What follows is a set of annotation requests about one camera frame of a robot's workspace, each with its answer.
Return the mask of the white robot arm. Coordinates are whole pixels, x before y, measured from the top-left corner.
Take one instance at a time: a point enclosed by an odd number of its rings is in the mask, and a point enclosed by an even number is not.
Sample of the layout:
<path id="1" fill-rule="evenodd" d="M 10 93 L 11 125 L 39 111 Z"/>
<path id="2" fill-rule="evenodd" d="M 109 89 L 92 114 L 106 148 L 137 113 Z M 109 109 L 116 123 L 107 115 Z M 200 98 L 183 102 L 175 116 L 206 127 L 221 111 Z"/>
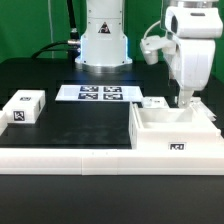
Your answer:
<path id="1" fill-rule="evenodd" d="M 179 87 L 178 105 L 186 107 L 194 92 L 208 83 L 215 40 L 222 35 L 219 0 L 162 0 L 156 25 L 165 35 L 145 34 L 140 48 L 149 65 L 162 53 L 169 75 Z M 123 32 L 124 0 L 86 0 L 87 28 L 81 36 L 78 68 L 96 73 L 114 72 L 132 64 Z"/>

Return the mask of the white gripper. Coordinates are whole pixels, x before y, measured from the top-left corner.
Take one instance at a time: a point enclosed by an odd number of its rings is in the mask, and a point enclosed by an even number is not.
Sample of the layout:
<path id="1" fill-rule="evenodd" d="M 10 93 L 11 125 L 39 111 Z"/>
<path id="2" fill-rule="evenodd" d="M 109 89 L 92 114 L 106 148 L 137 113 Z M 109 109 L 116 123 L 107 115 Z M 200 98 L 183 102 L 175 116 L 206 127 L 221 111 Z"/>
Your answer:
<path id="1" fill-rule="evenodd" d="M 178 39 L 177 46 L 171 67 L 182 89 L 178 96 L 178 107 L 187 108 L 193 91 L 203 90 L 208 83 L 215 53 L 215 41 Z"/>

